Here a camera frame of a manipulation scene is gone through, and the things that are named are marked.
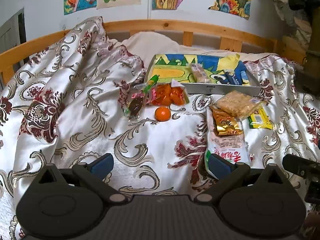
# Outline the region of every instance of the bed sheet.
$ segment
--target bed sheet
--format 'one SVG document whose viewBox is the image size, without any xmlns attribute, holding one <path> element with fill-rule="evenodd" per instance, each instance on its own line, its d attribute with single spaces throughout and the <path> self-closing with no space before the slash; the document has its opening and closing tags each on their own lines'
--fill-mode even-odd
<svg viewBox="0 0 320 240">
<path fill-rule="evenodd" d="M 185 47 L 158 33 L 118 42 L 106 37 L 102 23 L 89 18 L 34 55 L 0 95 L 0 239 L 24 236 L 15 206 L 46 163 L 69 168 L 111 153 L 115 165 L 104 182 L 128 196 L 194 197 L 215 183 L 203 162 L 205 108 L 220 96 L 191 95 L 189 104 L 171 106 L 167 122 L 154 119 L 154 106 L 135 121 L 122 108 L 155 54 L 232 52 Z M 295 63 L 267 53 L 240 53 L 240 59 L 260 81 L 273 125 L 249 129 L 244 121 L 252 167 L 281 166 L 288 153 L 318 161 L 319 100 L 295 87 Z M 302 179 L 285 174 L 303 196 Z"/>
</svg>

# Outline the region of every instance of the barcode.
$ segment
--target barcode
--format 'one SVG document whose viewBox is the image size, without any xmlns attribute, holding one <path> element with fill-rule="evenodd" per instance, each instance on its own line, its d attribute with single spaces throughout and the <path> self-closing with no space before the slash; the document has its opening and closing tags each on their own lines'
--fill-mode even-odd
<svg viewBox="0 0 320 240">
<path fill-rule="evenodd" d="M 261 116 L 260 115 L 254 115 L 254 118 L 256 119 L 256 123 L 259 123 L 259 124 L 263 124 L 262 122 L 262 119 L 261 119 Z"/>
</svg>

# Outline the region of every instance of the bed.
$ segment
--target bed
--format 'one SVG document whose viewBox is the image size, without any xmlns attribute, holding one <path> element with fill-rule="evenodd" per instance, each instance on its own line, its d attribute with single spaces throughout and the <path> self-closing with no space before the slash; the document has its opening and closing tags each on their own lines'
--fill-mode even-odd
<svg viewBox="0 0 320 240">
<path fill-rule="evenodd" d="M 123 30 L 130 31 L 129 39 L 120 42 L 106 36 Z M 182 31 L 183 45 L 155 32 L 159 30 Z M 220 50 L 191 47 L 193 32 L 222 36 Z M 260 46 L 265 53 L 241 53 L 243 43 Z M 318 161 L 319 100 L 295 86 L 298 64 L 273 53 L 285 50 L 279 41 L 221 26 L 172 20 L 103 23 L 102 17 L 93 17 L 70 31 L 4 52 L 0 55 L 6 83 L 0 98 L 0 239 L 24 236 L 15 206 L 46 163 L 68 168 L 111 153 L 115 166 L 104 181 L 127 196 L 195 196 L 215 183 L 204 169 L 205 108 L 220 96 L 191 95 L 189 104 L 170 106 L 172 118 L 167 122 L 154 119 L 153 106 L 146 107 L 138 120 L 123 116 L 130 88 L 143 82 L 155 54 L 239 53 L 261 84 L 259 98 L 273 126 L 249 129 L 244 121 L 245 139 L 254 154 L 251 166 L 281 167 L 288 153 Z M 11 66 L 34 53 L 14 73 Z M 303 196 L 304 181 L 285 174 Z M 317 208 L 306 205 L 308 210 Z M 312 229 L 303 233 L 308 236 Z"/>
</svg>

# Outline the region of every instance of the wall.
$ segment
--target wall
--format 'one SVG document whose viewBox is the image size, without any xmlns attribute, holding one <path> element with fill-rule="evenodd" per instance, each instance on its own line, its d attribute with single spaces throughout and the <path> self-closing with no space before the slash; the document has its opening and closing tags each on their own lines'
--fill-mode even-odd
<svg viewBox="0 0 320 240">
<path fill-rule="evenodd" d="M 281 38 L 283 25 L 271 0 L 252 0 L 249 20 L 207 10 L 214 0 L 183 0 L 176 11 L 154 10 L 151 18 L 181 19 L 223 25 L 263 37 Z M 77 23 L 92 16 L 103 16 L 104 22 L 145 19 L 148 0 L 141 5 L 90 8 L 63 15 L 63 0 L 0 0 L 0 26 L 20 9 L 24 8 L 27 41 L 62 30 L 73 28 Z"/>
</svg>

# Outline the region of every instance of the wooden bed frame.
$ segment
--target wooden bed frame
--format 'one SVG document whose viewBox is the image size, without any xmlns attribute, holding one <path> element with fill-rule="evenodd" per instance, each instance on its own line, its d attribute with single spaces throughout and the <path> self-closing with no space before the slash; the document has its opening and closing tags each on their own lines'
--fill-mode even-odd
<svg viewBox="0 0 320 240">
<path fill-rule="evenodd" d="M 281 57 L 295 60 L 302 64 L 305 53 L 287 46 L 284 42 L 266 39 L 257 35 L 238 31 L 223 26 L 178 20 L 130 20 L 104 23 L 106 33 L 130 32 L 130 36 L 141 31 L 177 31 L 183 32 L 183 45 L 192 46 L 193 33 L 220 36 L 220 49 L 241 52 L 242 43 L 262 47 L 265 52 L 275 52 Z M 63 38 L 69 30 L 52 33 L 0 54 L 0 72 L 4 84 L 14 75 L 13 65 L 24 58 L 41 51 Z"/>
</svg>

